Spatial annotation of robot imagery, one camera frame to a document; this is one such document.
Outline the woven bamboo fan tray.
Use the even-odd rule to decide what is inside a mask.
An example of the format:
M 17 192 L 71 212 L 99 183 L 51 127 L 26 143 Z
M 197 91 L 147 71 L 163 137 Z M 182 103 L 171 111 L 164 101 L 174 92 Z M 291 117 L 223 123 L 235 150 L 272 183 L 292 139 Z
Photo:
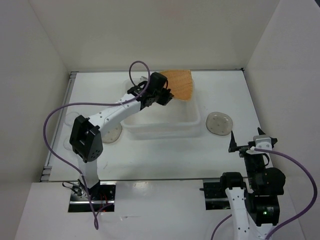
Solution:
M 168 88 L 171 89 L 173 98 L 188 102 L 193 97 L 194 81 L 190 70 L 173 69 L 160 71 L 160 74 L 168 80 Z

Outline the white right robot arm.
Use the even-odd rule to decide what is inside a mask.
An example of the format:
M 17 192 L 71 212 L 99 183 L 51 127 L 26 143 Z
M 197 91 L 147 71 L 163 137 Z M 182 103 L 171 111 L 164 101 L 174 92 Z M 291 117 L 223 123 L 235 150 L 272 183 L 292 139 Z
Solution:
M 238 146 L 234 136 L 229 143 L 228 151 L 238 152 L 244 160 L 247 180 L 239 172 L 220 177 L 219 191 L 228 199 L 236 240 L 265 240 L 280 218 L 278 197 L 284 194 L 286 177 L 269 166 L 268 156 L 278 140 L 261 128 L 257 131 L 246 145 Z

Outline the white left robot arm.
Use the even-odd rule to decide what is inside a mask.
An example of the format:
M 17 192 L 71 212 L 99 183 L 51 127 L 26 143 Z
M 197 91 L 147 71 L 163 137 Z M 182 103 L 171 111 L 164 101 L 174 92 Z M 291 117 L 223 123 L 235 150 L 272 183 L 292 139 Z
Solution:
M 78 182 L 83 196 L 94 200 L 100 193 L 98 158 L 103 152 L 103 136 L 115 129 L 121 121 L 153 103 L 167 105 L 173 96 L 167 77 L 154 72 L 149 81 L 131 87 L 112 106 L 89 117 L 79 115 L 75 118 L 69 143 L 81 171 Z

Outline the translucent plastic bin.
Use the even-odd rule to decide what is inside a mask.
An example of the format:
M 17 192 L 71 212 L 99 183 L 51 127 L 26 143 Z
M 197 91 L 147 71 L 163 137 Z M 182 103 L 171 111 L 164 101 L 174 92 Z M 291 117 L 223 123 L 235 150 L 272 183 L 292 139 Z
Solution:
M 138 140 L 193 138 L 201 134 L 201 115 L 196 97 L 172 99 L 167 105 L 153 103 L 121 122 L 130 137 Z

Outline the clear glass cup rear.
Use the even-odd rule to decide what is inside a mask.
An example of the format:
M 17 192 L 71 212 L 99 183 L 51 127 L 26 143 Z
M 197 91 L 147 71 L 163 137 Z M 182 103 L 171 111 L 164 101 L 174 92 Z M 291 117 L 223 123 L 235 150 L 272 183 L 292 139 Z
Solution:
M 65 115 L 64 119 L 64 124 L 67 125 L 68 127 L 72 127 L 74 124 L 75 119 L 79 116 L 80 114 L 78 112 L 72 111 L 69 112 Z

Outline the clear glass cup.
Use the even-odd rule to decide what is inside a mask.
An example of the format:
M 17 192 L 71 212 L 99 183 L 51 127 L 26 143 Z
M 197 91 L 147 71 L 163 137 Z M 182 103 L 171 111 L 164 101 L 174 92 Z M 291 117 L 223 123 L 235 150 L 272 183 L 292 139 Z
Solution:
M 64 124 L 67 125 L 68 127 L 72 127 L 74 124 L 75 119 L 79 116 L 80 114 L 78 112 L 72 111 L 69 112 L 65 115 L 64 119 Z
M 63 147 L 67 150 L 67 151 L 71 151 L 72 150 L 72 145 L 70 144 L 70 136 L 68 135 L 64 141 L 63 141 Z

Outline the clear glass cup front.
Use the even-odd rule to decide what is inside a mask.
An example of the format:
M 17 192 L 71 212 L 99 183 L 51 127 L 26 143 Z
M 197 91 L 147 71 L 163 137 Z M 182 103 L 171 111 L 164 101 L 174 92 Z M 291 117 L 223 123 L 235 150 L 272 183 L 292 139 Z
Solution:
M 70 136 L 68 135 L 64 141 L 63 141 L 63 147 L 67 150 L 67 151 L 71 151 L 72 150 L 72 145 L 70 144 Z

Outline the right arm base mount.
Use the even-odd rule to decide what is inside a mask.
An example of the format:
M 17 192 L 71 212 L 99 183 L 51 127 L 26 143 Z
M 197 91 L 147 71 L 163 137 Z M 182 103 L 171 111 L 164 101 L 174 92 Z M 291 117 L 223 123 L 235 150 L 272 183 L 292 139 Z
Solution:
M 203 187 L 199 190 L 204 194 L 205 209 L 229 210 L 230 203 L 218 178 L 204 179 Z

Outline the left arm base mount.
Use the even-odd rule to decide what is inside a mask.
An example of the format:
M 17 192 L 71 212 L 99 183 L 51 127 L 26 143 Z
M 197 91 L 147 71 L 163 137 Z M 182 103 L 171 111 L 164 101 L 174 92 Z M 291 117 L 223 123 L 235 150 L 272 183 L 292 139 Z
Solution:
M 69 213 L 88 213 L 91 207 L 87 194 L 82 190 L 77 182 L 63 181 L 64 188 L 71 191 L 68 212 Z M 91 196 L 91 203 L 95 212 L 114 212 L 116 196 L 116 182 L 101 181 L 99 189 Z

